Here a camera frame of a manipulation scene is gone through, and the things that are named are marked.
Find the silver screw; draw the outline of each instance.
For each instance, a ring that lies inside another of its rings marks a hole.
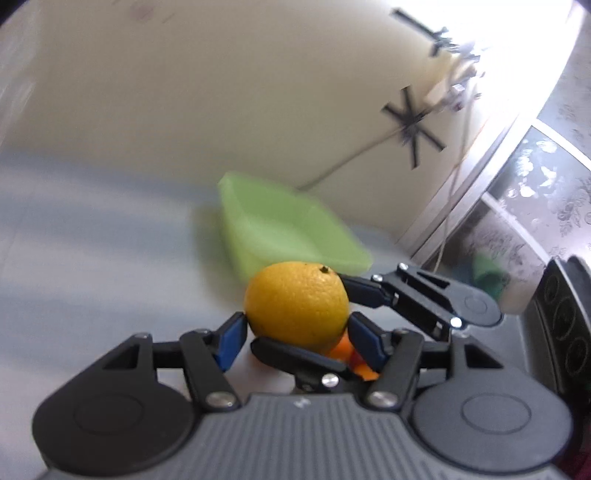
[[[462,319],[460,317],[452,317],[449,323],[454,328],[462,328]]]
[[[368,403],[376,408],[393,408],[398,403],[398,396],[390,392],[371,392],[367,398]]]
[[[321,382],[326,388],[334,388],[339,384],[339,377],[335,374],[325,374]]]
[[[213,408],[229,408],[236,403],[236,397],[230,392],[211,392],[205,397],[205,403]]]

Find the white mark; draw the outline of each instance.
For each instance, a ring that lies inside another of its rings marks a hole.
[[[540,185],[540,187],[550,187],[556,181],[556,172],[554,170],[550,170],[549,168],[544,167],[543,165],[540,167],[542,169],[542,173],[544,177],[546,177],[546,181]]]
[[[305,397],[301,397],[294,402],[294,405],[298,408],[306,408],[312,405],[312,402]]]
[[[558,148],[552,140],[540,140],[539,142],[535,143],[538,147],[540,147],[546,153],[554,153]]]
[[[516,173],[520,177],[527,177],[529,173],[534,169],[534,164],[530,162],[530,159],[524,155],[517,159]]]
[[[521,193],[521,196],[525,198],[530,198],[535,195],[535,191],[533,191],[533,189],[527,185],[522,185],[519,189],[519,193]]]

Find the orange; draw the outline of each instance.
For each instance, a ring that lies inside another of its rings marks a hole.
[[[255,335],[328,353],[343,336],[349,299],[340,277],[327,266],[283,262],[250,280],[244,311]]]
[[[361,357],[357,350],[353,351],[353,355],[349,358],[349,368],[354,370],[357,365],[364,364],[365,360]]]
[[[353,344],[349,340],[349,335],[347,334],[347,330],[345,330],[343,336],[340,339],[340,342],[334,347],[330,353],[329,357],[335,360],[340,360],[341,362],[348,364],[353,352],[355,351]]]
[[[353,372],[358,374],[360,377],[362,377],[366,381],[367,380],[376,380],[379,377],[379,374],[374,372],[373,370],[371,370],[368,364],[357,365],[353,369]]]

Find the wall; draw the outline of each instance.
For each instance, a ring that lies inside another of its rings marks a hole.
[[[445,54],[428,58],[429,42],[392,19],[386,1],[31,1],[37,84],[8,146],[196,184],[228,170],[303,184],[392,129],[383,105],[406,85],[420,98],[449,65]],[[466,11],[460,0],[431,3],[407,7],[430,12],[434,27]],[[569,3],[536,12],[564,16]],[[471,137],[494,105],[477,106]],[[424,121],[448,148],[420,142],[419,169],[392,140],[313,193],[399,237],[457,161],[464,115]]]

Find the white table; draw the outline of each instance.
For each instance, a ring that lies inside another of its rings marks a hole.
[[[0,478],[44,470],[31,436],[43,399],[134,332],[156,341],[217,328],[241,309],[215,190],[0,154]],[[372,271],[403,260],[383,234],[355,229]],[[393,328],[387,309],[372,318]],[[245,345],[228,373],[237,392],[289,392],[293,378]],[[183,387],[180,372],[161,379]]]

